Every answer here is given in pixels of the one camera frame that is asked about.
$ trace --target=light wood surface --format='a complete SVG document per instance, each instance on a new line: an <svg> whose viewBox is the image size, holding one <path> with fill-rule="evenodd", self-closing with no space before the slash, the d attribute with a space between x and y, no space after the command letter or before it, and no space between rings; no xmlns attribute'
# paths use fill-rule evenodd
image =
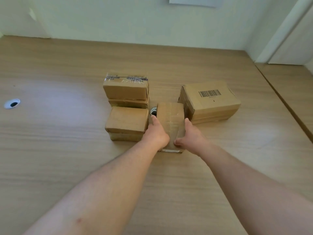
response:
<svg viewBox="0 0 313 235"><path fill-rule="evenodd" d="M313 76L304 66L257 63L313 142Z"/></svg>
<svg viewBox="0 0 313 235"><path fill-rule="evenodd" d="M130 148L104 130L108 71L145 73L150 105L182 84L226 80L241 100L227 121L197 125L240 160L313 199L313 146L244 51L0 39L0 228L18 235L90 172ZM200 158L158 153L125 234L245 234Z"/></svg>

